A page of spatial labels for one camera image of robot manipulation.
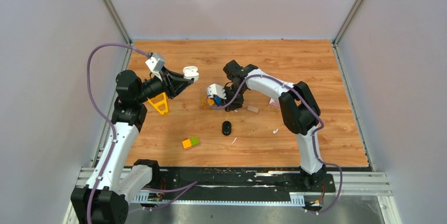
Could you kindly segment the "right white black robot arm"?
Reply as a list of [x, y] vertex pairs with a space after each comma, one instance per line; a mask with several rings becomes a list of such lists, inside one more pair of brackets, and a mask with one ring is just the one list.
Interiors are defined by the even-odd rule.
[[235, 60], [227, 63], [223, 71], [230, 86], [218, 87], [214, 95], [216, 104], [225, 111], [242, 107], [246, 90], [262, 93], [279, 104], [283, 123], [295, 135], [300, 152], [301, 184], [304, 189], [314, 191], [322, 184], [326, 165], [320, 157], [318, 124], [320, 109], [305, 82], [296, 84], [279, 80], [249, 64], [240, 66]]

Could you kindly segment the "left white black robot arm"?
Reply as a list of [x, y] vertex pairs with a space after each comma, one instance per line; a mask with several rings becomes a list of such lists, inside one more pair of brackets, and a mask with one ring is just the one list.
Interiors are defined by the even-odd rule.
[[83, 188], [74, 188], [71, 203], [79, 223], [125, 223], [129, 205], [143, 187], [157, 188], [161, 174], [157, 161], [141, 159], [121, 177], [129, 151], [141, 132], [147, 114], [145, 102], [160, 94], [173, 99], [199, 78], [196, 66], [176, 73], [163, 67], [142, 81], [132, 70], [116, 78], [117, 98], [106, 121], [111, 135], [98, 165]]

